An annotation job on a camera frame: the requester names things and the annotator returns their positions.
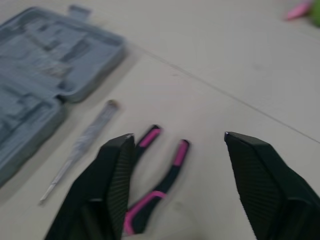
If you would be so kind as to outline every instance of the white floor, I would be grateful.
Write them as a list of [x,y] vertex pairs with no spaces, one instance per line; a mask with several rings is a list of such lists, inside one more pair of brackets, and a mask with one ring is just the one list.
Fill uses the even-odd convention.
[[[320,29],[282,21],[294,0],[0,0],[0,21],[41,6],[77,3],[91,23],[128,41],[126,60],[77,105],[0,189],[0,239],[41,240],[73,180],[99,146],[151,124],[164,134],[141,161],[130,202],[166,172],[179,139],[193,143],[179,182],[132,239],[254,240],[224,143],[233,131],[271,143],[320,194]],[[108,99],[122,111],[44,207],[38,201],[74,140]]]

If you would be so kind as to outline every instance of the plastic tool case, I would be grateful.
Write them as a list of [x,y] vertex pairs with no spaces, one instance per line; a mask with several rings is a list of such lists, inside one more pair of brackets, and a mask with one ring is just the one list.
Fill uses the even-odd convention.
[[0,186],[65,119],[63,102],[83,100],[124,58],[122,37],[70,9],[29,8],[0,26]]

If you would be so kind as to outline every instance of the pink grip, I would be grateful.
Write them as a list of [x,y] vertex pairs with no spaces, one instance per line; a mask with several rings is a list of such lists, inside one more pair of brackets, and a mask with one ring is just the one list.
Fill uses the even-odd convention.
[[149,143],[155,139],[155,137],[160,134],[161,129],[153,129],[150,133],[147,134],[147,136],[145,136],[145,138],[141,141],[141,143],[139,144],[140,147],[147,147],[149,145]]
[[131,210],[129,210],[124,219],[124,230],[128,235],[135,234],[134,229],[131,226],[131,222],[134,219],[135,215],[153,198],[159,197],[164,198],[167,194],[161,191],[152,191],[146,195],[141,201],[139,201]]
[[180,166],[183,163],[183,160],[184,160],[186,153],[187,153],[187,149],[188,149],[188,143],[185,140],[182,140],[182,142],[180,143],[178,152],[176,154],[173,165]]

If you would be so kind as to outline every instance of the black object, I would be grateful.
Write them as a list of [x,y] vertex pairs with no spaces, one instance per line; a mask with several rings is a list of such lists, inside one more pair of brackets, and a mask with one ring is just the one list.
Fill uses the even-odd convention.
[[172,165],[159,184],[147,193],[126,213],[124,231],[128,235],[142,234],[149,222],[150,216],[159,202],[167,196],[175,183],[190,149],[190,143],[182,139],[172,160]]
[[128,208],[135,140],[108,141],[74,181],[45,240],[119,240]]
[[319,240],[320,198],[308,183],[270,144],[234,132],[227,132],[224,140],[256,238]]

